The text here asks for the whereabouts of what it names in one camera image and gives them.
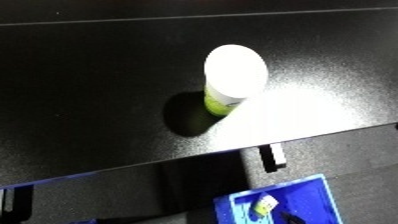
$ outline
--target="blue tray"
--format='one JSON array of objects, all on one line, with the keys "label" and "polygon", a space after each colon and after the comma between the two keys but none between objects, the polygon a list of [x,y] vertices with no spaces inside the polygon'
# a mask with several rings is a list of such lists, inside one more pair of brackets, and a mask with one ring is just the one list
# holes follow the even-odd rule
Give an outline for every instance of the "blue tray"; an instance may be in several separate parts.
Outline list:
[{"label": "blue tray", "polygon": [[[262,193],[273,196],[279,204],[259,218],[251,212]],[[325,176],[307,178],[265,188],[243,191],[214,199],[219,224],[286,224],[282,212],[303,219],[306,224],[342,224]]]}]

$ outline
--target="white cup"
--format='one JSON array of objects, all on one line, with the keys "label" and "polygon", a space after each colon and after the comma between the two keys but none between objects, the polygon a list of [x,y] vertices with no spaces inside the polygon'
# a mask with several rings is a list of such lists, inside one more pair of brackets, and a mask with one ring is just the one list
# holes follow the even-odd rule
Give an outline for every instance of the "white cup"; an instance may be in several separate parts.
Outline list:
[{"label": "white cup", "polygon": [[248,97],[263,91],[268,69],[260,55],[240,45],[214,49],[205,62],[205,105],[216,116],[228,115]]}]

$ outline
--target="floor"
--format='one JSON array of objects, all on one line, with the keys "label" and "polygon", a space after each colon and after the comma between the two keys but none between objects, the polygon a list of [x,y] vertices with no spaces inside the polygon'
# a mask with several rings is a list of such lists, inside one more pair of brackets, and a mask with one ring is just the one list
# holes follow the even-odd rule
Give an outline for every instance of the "floor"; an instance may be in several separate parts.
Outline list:
[{"label": "floor", "polygon": [[398,218],[398,131],[394,125],[283,144],[287,168],[266,173],[247,149],[125,168],[35,186],[26,224],[100,218],[103,223],[216,223],[212,198],[250,188],[327,176],[345,223]]}]

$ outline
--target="metal bracket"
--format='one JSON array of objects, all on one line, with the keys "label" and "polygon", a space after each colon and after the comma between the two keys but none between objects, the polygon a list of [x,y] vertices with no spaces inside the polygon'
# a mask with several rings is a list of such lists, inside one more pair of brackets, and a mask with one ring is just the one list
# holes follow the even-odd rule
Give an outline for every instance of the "metal bracket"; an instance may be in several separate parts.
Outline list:
[{"label": "metal bracket", "polygon": [[258,148],[267,173],[276,172],[278,169],[286,167],[287,161],[281,143],[263,145]]}]

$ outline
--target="white lid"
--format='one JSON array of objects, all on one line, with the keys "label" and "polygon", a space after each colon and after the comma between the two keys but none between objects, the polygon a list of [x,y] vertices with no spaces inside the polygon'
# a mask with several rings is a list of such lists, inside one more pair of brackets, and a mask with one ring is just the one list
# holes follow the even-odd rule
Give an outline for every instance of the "white lid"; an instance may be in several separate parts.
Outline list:
[{"label": "white lid", "polygon": [[246,98],[261,92],[268,79],[267,65],[260,55],[240,45],[223,45],[206,58],[207,82],[221,94]]}]

